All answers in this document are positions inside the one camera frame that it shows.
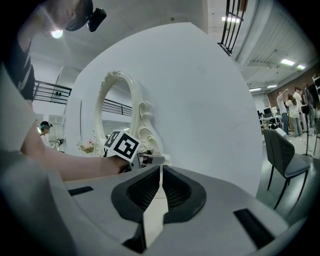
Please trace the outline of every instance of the wall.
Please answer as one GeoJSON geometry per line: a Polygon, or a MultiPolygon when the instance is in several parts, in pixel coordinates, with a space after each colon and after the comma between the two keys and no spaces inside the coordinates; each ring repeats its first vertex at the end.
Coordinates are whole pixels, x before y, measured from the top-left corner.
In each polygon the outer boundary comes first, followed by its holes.
{"type": "Polygon", "coordinates": [[[255,94],[252,95],[252,97],[254,100],[255,108],[260,113],[263,113],[264,109],[270,107],[269,100],[266,94],[255,94]]]}
{"type": "Polygon", "coordinates": [[[152,103],[152,125],[174,166],[256,195],[262,167],[256,107],[233,60],[207,34],[191,23],[158,26],[96,57],[74,84],[74,95],[82,99],[83,140],[93,137],[92,102],[114,70],[131,75],[152,103]]]}
{"type": "Polygon", "coordinates": [[[314,65],[308,71],[304,72],[302,75],[296,79],[286,83],[285,85],[273,90],[268,93],[268,98],[272,107],[277,107],[277,94],[278,92],[283,92],[285,89],[289,89],[291,94],[295,93],[295,87],[303,88],[305,85],[313,85],[314,81],[312,79],[314,74],[320,73],[320,63],[314,65]]]}

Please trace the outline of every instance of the white mirror frame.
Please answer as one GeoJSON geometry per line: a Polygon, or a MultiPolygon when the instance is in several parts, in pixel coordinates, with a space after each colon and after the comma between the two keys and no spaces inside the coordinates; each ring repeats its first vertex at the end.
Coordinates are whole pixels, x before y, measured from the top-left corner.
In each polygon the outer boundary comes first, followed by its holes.
{"type": "Polygon", "coordinates": [[[129,134],[141,141],[139,151],[151,150],[155,155],[165,158],[164,164],[171,165],[171,158],[164,153],[164,147],[150,121],[153,116],[150,112],[152,108],[151,103],[143,100],[139,82],[123,71],[109,72],[100,86],[94,113],[95,129],[93,129],[96,139],[96,155],[99,157],[104,155],[104,146],[107,139],[102,125],[102,107],[108,91],[116,84],[117,80],[125,80],[130,88],[132,118],[129,134]]]}

